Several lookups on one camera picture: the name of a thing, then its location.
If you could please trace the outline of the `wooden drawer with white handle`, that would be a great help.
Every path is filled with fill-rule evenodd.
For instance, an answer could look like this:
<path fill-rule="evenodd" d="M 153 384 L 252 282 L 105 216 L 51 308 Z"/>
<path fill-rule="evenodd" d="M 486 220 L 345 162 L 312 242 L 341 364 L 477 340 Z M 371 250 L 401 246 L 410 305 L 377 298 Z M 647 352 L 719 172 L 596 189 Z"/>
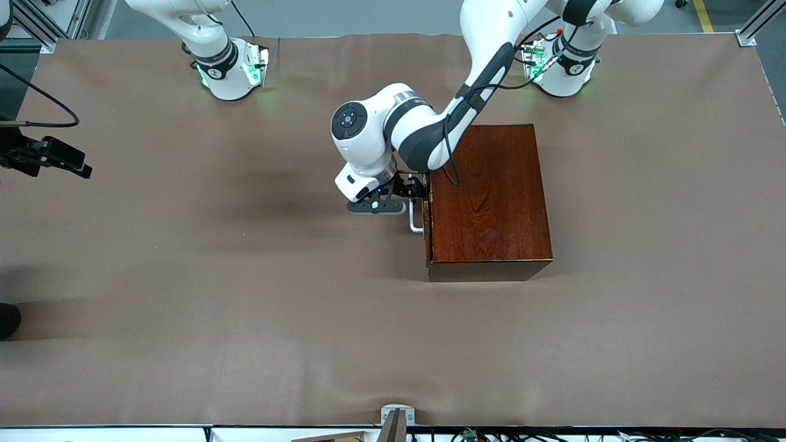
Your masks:
<path fill-rule="evenodd" d="M 429 199 L 427 200 L 414 200 L 409 199 L 409 223 L 410 230 L 415 234 L 422 234 L 425 244 L 425 262 L 427 268 L 432 265 L 432 224 L 430 224 L 430 185 L 425 187 L 429 189 Z M 416 226 L 415 219 L 416 213 L 420 210 L 422 218 L 422 226 Z"/>

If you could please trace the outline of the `dark brown wooden cabinet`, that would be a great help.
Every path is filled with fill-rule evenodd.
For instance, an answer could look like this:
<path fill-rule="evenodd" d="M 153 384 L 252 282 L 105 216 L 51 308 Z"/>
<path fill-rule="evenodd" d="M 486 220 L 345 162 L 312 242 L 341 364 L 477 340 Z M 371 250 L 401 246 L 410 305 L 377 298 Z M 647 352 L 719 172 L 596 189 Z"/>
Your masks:
<path fill-rule="evenodd" d="M 430 173 L 429 282 L 526 281 L 553 262 L 533 124 L 474 125 L 454 152 L 459 181 Z"/>

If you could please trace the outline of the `black rounded object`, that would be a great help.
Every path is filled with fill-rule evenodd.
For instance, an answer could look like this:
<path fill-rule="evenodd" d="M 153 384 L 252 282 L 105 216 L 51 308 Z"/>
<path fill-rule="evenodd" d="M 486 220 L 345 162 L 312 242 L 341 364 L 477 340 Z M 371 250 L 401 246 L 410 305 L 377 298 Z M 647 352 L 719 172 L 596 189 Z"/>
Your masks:
<path fill-rule="evenodd" d="M 0 341 L 11 338 L 21 324 L 21 313 L 14 304 L 0 303 Z"/>

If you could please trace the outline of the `right base connector plate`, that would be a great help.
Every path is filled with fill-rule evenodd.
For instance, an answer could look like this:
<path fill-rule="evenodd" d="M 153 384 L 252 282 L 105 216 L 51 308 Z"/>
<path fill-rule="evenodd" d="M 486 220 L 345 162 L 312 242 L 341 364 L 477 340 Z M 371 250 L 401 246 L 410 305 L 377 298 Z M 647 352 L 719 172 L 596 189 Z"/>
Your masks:
<path fill-rule="evenodd" d="M 270 50 L 247 42 L 244 51 L 244 72 L 252 88 L 263 87 L 266 80 Z"/>

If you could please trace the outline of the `brown table cover cloth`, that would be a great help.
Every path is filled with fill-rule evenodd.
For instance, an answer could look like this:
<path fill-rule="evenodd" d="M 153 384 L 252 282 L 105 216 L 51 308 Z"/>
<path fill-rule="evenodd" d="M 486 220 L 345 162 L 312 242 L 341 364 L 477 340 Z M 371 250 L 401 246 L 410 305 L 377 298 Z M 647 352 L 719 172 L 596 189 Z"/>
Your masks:
<path fill-rule="evenodd" d="M 732 34 L 613 34 L 533 123 L 553 263 L 436 284 L 404 216 L 346 212 L 330 118 L 407 83 L 441 108 L 459 36 L 284 39 L 272 87 L 202 89 L 174 41 L 76 41 L 34 83 L 85 180 L 0 171 L 0 424 L 786 427 L 786 126 Z"/>

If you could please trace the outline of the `light brown board piece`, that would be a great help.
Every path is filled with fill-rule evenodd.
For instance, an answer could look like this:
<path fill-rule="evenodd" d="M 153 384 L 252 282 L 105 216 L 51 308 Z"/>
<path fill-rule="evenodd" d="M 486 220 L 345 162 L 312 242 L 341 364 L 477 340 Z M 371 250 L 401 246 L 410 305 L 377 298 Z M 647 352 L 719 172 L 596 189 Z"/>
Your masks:
<path fill-rule="evenodd" d="M 331 433 L 303 438 L 295 438 L 290 442 L 365 442 L 365 431 L 348 433 Z"/>

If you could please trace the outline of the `aluminium frame with diagonal struts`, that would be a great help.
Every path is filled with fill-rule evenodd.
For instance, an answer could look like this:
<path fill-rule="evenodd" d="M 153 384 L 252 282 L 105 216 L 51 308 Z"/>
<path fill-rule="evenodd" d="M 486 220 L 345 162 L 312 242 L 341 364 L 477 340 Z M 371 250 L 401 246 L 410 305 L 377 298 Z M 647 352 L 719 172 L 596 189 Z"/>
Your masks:
<path fill-rule="evenodd" d="M 56 43 L 89 36 L 98 0 L 0 0 L 0 52 L 53 53 Z"/>

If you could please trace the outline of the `single aluminium frame profile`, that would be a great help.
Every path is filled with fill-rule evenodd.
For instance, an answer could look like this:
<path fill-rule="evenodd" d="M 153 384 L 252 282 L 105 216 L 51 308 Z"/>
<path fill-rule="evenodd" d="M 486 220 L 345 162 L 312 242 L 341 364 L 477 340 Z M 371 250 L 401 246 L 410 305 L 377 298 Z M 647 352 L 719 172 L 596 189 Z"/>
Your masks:
<path fill-rule="evenodd" d="M 765 0 L 763 5 L 735 30 L 736 41 L 740 47 L 755 47 L 756 34 L 772 22 L 786 8 L 786 0 Z"/>

